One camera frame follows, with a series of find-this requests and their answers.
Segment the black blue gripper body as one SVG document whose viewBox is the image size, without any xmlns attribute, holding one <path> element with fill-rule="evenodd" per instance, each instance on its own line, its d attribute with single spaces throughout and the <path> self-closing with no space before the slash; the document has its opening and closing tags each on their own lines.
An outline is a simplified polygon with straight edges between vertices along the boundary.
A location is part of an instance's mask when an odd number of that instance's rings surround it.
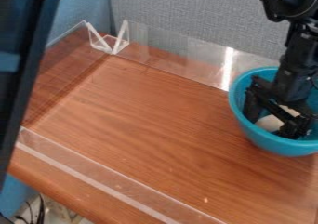
<svg viewBox="0 0 318 224">
<path fill-rule="evenodd" d="M 253 75 L 247 89 L 263 97 L 263 110 L 273 115 L 283 114 L 279 105 L 284 105 L 300 116 L 312 118 L 307 99 L 313 88 L 312 78 L 318 75 L 318 28 L 313 24 L 307 21 L 291 23 L 285 47 L 272 81 Z"/>
</svg>

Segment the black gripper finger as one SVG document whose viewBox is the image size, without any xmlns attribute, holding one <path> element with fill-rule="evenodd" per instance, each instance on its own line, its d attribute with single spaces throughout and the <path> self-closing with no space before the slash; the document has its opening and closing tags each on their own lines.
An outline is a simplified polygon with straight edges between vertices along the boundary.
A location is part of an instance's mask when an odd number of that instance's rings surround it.
<svg viewBox="0 0 318 224">
<path fill-rule="evenodd" d="M 281 138 L 299 139 L 308 134 L 311 124 L 311 118 L 297 115 L 283 122 L 276 135 Z"/>
<path fill-rule="evenodd" d="M 247 89 L 241 113 L 251 123 L 255 123 L 263 111 L 263 97 L 251 89 Z"/>
</svg>

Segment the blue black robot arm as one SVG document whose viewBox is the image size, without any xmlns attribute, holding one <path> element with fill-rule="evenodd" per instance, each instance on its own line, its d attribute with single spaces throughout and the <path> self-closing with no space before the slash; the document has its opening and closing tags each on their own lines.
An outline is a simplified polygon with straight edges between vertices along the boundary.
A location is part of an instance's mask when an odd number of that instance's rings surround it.
<svg viewBox="0 0 318 224">
<path fill-rule="evenodd" d="M 0 189 L 26 111 L 59 0 L 0 0 Z M 259 77 L 245 89 L 243 116 L 255 122 L 263 110 L 281 122 L 276 135 L 301 138 L 318 114 L 308 93 L 318 75 L 318 0 L 260 0 L 265 17 L 285 20 L 287 50 L 272 81 Z"/>
</svg>

